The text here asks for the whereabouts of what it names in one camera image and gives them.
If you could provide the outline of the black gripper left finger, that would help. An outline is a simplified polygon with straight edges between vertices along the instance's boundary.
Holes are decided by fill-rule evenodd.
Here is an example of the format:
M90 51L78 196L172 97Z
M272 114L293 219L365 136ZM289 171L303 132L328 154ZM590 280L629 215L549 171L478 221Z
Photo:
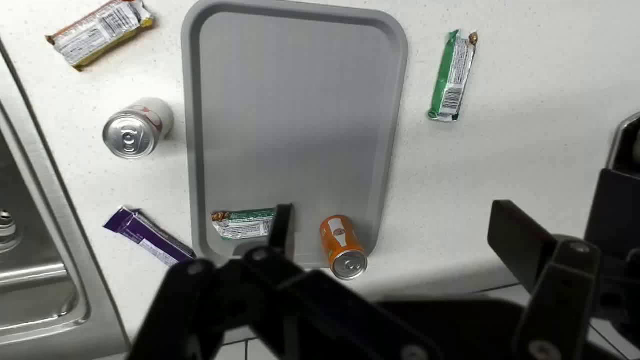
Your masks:
M387 311L283 257L292 208L279 204L263 247L215 266L172 266L126 360L214 360L247 328L278 360L439 360L439 348Z

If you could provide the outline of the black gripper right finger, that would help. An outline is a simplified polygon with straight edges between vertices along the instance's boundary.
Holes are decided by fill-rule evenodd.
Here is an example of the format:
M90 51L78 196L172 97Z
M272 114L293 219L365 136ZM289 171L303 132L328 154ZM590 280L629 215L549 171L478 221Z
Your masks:
M588 343L594 318L637 344L637 259L549 235L511 200L494 200L487 244L530 294L511 348L525 360L613 360Z

